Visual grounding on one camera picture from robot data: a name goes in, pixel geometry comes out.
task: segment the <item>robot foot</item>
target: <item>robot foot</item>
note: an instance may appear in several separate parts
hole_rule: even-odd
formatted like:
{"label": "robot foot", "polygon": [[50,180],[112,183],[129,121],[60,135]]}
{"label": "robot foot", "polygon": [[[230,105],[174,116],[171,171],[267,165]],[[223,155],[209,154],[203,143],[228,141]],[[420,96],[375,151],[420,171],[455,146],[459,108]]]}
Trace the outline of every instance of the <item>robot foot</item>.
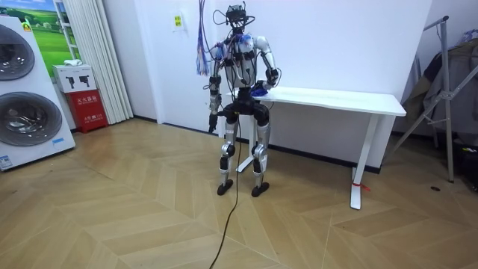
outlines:
{"label": "robot foot", "polygon": [[222,184],[219,185],[219,187],[217,187],[217,195],[219,196],[224,195],[227,192],[227,190],[231,188],[233,184],[234,182],[232,181],[232,179],[228,179],[225,185],[222,185]]}
{"label": "robot foot", "polygon": [[255,186],[254,189],[252,189],[252,197],[259,197],[259,195],[267,191],[268,188],[269,188],[269,183],[267,182],[263,182],[260,188]]}

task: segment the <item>clothes rack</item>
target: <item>clothes rack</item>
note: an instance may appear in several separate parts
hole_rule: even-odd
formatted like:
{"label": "clothes rack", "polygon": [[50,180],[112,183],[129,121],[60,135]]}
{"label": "clothes rack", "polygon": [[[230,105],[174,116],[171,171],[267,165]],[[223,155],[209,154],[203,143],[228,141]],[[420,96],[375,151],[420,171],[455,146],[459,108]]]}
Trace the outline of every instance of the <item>clothes rack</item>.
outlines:
{"label": "clothes rack", "polygon": [[[440,93],[433,99],[432,103],[425,111],[418,117],[415,123],[410,127],[410,129],[398,140],[394,148],[385,156],[382,165],[390,158],[391,155],[397,151],[397,149],[402,145],[402,143],[409,137],[409,135],[420,125],[423,120],[427,120],[430,125],[436,123],[446,122],[446,133],[447,133],[447,160],[448,160],[448,182],[454,183],[454,173],[453,173],[453,142],[452,142],[452,129],[451,129],[451,101],[460,90],[478,73],[478,67],[475,67],[470,74],[456,87],[454,90],[450,90],[450,71],[448,66],[448,42],[447,42],[447,20],[449,16],[445,16],[442,19],[428,25],[423,31],[426,31],[432,27],[439,26],[441,33],[441,60],[443,69],[443,89]],[[443,120],[432,120],[429,117],[429,114],[433,111],[435,106],[441,101],[445,101],[445,119]]]}

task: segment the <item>white wall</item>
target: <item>white wall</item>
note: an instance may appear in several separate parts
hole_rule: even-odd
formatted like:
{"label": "white wall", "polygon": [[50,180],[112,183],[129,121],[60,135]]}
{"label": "white wall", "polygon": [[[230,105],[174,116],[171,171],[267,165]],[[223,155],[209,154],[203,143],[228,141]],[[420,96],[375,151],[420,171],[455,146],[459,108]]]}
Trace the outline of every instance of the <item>white wall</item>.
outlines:
{"label": "white wall", "polygon": [[103,0],[133,114],[156,119],[134,0]]}
{"label": "white wall", "polygon": [[[448,15],[450,19],[447,21],[447,41],[449,46],[454,46],[462,37],[463,33],[478,28],[477,10],[477,0],[433,0],[426,24],[433,23]],[[430,61],[440,50],[441,43],[436,35],[436,30],[433,28],[423,32],[417,50],[422,72],[425,71]],[[415,83],[415,78],[409,79],[409,84],[403,94],[402,102],[405,102],[409,97]],[[395,123],[394,130],[405,132],[411,124],[412,123],[407,123],[404,119],[398,119]],[[431,128],[426,124],[422,124],[415,134],[431,135]]]}
{"label": "white wall", "polygon": [[[226,10],[229,4],[238,2],[218,1],[213,5]],[[248,31],[269,39],[276,63],[284,73],[282,86],[390,93],[400,99],[430,3],[249,0],[248,14],[257,20]],[[143,23],[147,25],[143,42],[149,44],[146,53],[155,63],[150,74],[158,74],[152,86],[164,108],[160,121],[207,130],[208,91],[202,86],[208,78],[196,75],[197,2],[136,0],[136,4],[144,15],[143,22],[150,22]],[[228,26],[211,26],[213,8],[207,7],[206,31],[210,36],[224,37]],[[172,9],[183,12],[186,32],[171,31]],[[226,93],[226,88],[223,84],[221,91]],[[367,120],[365,114],[276,104],[271,143],[357,161]],[[393,117],[380,121],[369,165],[379,167],[393,122]]]}

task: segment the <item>robot leg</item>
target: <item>robot leg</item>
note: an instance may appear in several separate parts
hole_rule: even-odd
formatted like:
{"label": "robot leg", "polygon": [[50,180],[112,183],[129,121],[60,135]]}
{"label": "robot leg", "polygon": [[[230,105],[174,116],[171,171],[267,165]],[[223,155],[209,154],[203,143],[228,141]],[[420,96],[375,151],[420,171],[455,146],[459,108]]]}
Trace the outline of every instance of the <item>robot leg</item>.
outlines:
{"label": "robot leg", "polygon": [[234,183],[232,179],[228,179],[229,171],[232,165],[232,156],[235,154],[235,141],[238,135],[238,115],[233,112],[232,104],[224,108],[226,116],[226,139],[221,147],[220,159],[220,185],[217,188],[217,195],[224,195]]}
{"label": "robot leg", "polygon": [[270,137],[269,109],[265,105],[255,104],[254,118],[257,120],[258,144],[252,148],[254,156],[255,187],[252,196],[258,197],[269,188],[269,183],[264,182],[264,173],[267,168],[267,148]]}

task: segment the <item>window curtain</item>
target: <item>window curtain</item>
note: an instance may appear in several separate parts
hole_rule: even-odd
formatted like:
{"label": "window curtain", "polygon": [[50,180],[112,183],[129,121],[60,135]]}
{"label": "window curtain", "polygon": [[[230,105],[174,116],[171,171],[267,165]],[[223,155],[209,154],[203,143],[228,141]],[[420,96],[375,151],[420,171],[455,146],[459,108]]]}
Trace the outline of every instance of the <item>window curtain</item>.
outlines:
{"label": "window curtain", "polygon": [[91,65],[110,124],[133,117],[102,0],[63,0],[81,60]]}

